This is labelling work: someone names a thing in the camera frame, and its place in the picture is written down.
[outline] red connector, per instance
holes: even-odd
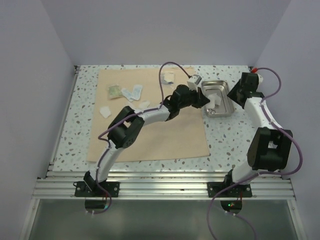
[[[251,70],[251,72],[254,73],[254,74],[255,74],[257,71],[258,71],[258,68],[256,68],[256,67]]]

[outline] speckled tabletop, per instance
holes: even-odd
[[[82,65],[54,158],[53,171],[85,172],[95,163],[86,160],[95,107],[98,74],[101,69],[159,68],[159,65]],[[243,65],[185,65],[194,67],[205,80],[225,80],[231,89],[248,72]],[[111,171],[120,172],[226,172],[246,161],[255,128],[248,114],[234,104],[231,117],[208,118],[202,111],[210,156],[187,159],[117,162]]]

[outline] terrazzo table surface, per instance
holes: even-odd
[[[53,171],[85,172],[95,163],[87,162],[90,131],[98,74],[101,69],[159,68],[159,65],[82,65],[75,83],[69,110],[56,156]],[[194,67],[205,80],[225,80],[233,88],[244,65],[184,65]],[[158,79],[150,79],[158,84]],[[236,103],[231,117],[208,118],[202,110],[203,124],[210,156],[187,159],[116,162],[113,172],[227,172],[247,160],[246,154],[255,128],[248,114]]]

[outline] tan cloth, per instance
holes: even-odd
[[[194,69],[187,72],[192,75]],[[179,84],[187,84],[187,76],[177,67],[164,68],[164,72],[173,72],[175,79],[172,87],[163,85],[164,97],[171,95]],[[133,101],[137,108],[142,101],[150,101],[149,107],[161,102],[158,81],[159,69],[104,70],[99,73],[93,112],[91,139],[87,160],[96,162],[106,147],[106,142],[98,140],[98,135],[108,129],[109,124],[119,111],[128,105],[125,97],[108,99],[108,86],[117,84],[132,92],[134,85],[143,85],[141,98]],[[109,106],[111,116],[107,119],[100,114],[100,108]],[[204,157],[209,155],[205,129],[200,109],[186,107],[180,114],[167,122],[157,122],[142,128],[132,146],[121,153],[117,162],[146,160],[167,160]]]

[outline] cable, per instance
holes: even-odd
[[[161,103],[160,103],[160,106],[159,108],[158,107],[155,107],[155,108],[150,108],[150,109],[146,109],[144,111],[140,111],[140,112],[137,112],[137,113],[133,113],[133,114],[130,114],[129,116],[125,117],[124,119],[122,119],[121,121],[117,122],[115,125],[113,125],[112,127],[108,128],[106,131],[104,131],[103,133],[101,133],[99,136],[98,136],[98,139],[99,140],[102,140],[102,141],[105,141],[108,143],[108,147],[106,148],[106,150],[103,152],[103,154],[101,155],[101,157],[99,158],[98,160],[98,163],[97,163],[97,168],[96,168],[96,171],[95,171],[95,183],[96,185],[98,186],[99,189],[101,189],[103,192],[105,192],[106,196],[110,198],[110,202],[108,204],[108,206],[106,206],[102,211],[98,211],[98,212],[94,212],[92,211],[91,213],[92,214],[102,214],[104,213],[105,211],[107,211],[109,209],[109,207],[111,206],[111,203],[112,203],[112,197],[110,195],[110,193],[105,190],[100,184],[99,184],[99,180],[98,180],[98,175],[99,175],[99,168],[100,168],[100,164],[102,162],[102,160],[104,159],[105,155],[107,154],[107,152],[109,151],[110,147],[111,147],[111,144],[110,144],[110,141],[107,139],[107,138],[103,138],[104,135],[106,135],[107,133],[109,133],[111,130],[113,130],[114,128],[118,127],[119,125],[123,124],[126,120],[132,118],[132,117],[135,117],[135,116],[139,116],[143,113],[147,113],[147,112],[151,112],[151,111],[156,111],[156,110],[159,110],[163,105],[164,105],[164,90],[163,90],[163,87],[162,87],[162,84],[161,84],[161,71],[162,71],[162,68],[165,66],[165,65],[168,65],[168,64],[173,64],[173,65],[176,65],[178,66],[187,76],[188,78],[191,78],[191,76],[186,72],[186,70],[184,70],[184,68],[179,65],[178,63],[176,62],[173,62],[173,61],[167,61],[165,62],[164,64],[161,65],[160,69],[159,69],[159,74],[158,74],[158,80],[159,80],[159,85],[160,85],[160,90],[161,90]]]
[[[271,171],[261,171],[261,172],[257,172],[257,173],[255,173],[255,174],[253,174],[252,176],[249,176],[249,177],[247,177],[247,178],[245,178],[245,179],[243,179],[243,180],[241,180],[241,181],[239,181],[239,182],[236,182],[236,183],[234,183],[234,184],[232,184],[232,185],[230,185],[230,186],[222,189],[222,190],[219,191],[218,193],[216,193],[216,194],[213,196],[213,198],[211,199],[211,201],[210,201],[210,203],[209,203],[209,207],[208,207],[207,212],[206,212],[206,222],[207,222],[207,226],[208,226],[208,228],[209,228],[209,231],[210,231],[212,237],[213,237],[215,240],[217,240],[217,237],[216,237],[216,235],[214,234],[214,231],[213,231],[213,229],[212,229],[212,227],[211,227],[211,223],[210,223],[210,210],[211,210],[211,208],[212,208],[212,205],[213,205],[213,202],[214,202],[215,198],[217,198],[217,197],[218,197],[220,194],[222,194],[223,192],[228,191],[229,189],[232,189],[232,188],[234,188],[235,186],[240,185],[240,184],[242,184],[242,183],[244,183],[244,182],[250,181],[250,180],[258,177],[259,175],[273,174],[273,175],[287,176],[287,175],[295,174],[296,172],[298,172],[298,171],[301,169],[302,164],[303,164],[303,161],[304,161],[303,155],[302,155],[302,151],[301,151],[301,148],[300,148],[298,142],[297,142],[293,137],[291,137],[288,133],[286,133],[282,128],[278,127],[278,126],[273,122],[273,120],[272,120],[272,119],[270,118],[270,116],[268,115],[268,113],[267,113],[267,111],[266,111],[266,109],[265,109],[265,106],[264,106],[264,101],[265,101],[266,99],[268,99],[268,98],[276,95],[276,94],[280,91],[281,86],[282,86],[282,82],[281,82],[280,76],[279,76],[274,70],[272,70],[271,68],[268,68],[268,67],[254,68],[254,69],[252,69],[251,72],[252,72],[252,73],[256,73],[258,70],[268,70],[268,71],[274,73],[275,76],[276,76],[277,79],[278,79],[278,82],[279,82],[278,89],[277,89],[274,93],[272,93],[272,94],[264,97],[264,98],[261,100],[261,102],[260,102],[260,103],[261,103],[261,108],[262,108],[263,114],[265,115],[265,117],[267,118],[267,120],[269,121],[269,123],[270,123],[274,128],[276,128],[278,131],[280,131],[282,134],[284,134],[288,139],[290,139],[290,141],[295,145],[295,147],[296,147],[296,149],[297,149],[297,151],[298,151],[298,154],[299,154],[299,164],[298,164],[298,166],[296,167],[296,169],[294,169],[294,170],[292,170],[292,171],[290,171],[290,172],[286,172],[286,173],[282,173],[282,172],[271,172]],[[257,240],[257,239],[258,239],[257,232],[256,232],[256,230],[254,229],[254,227],[251,225],[251,223],[250,223],[249,221],[247,221],[244,217],[240,216],[240,215],[238,215],[238,217],[241,218],[242,220],[244,220],[245,222],[247,222],[247,223],[249,224],[249,226],[251,227],[251,229],[252,229],[252,231],[253,231],[254,239]]]

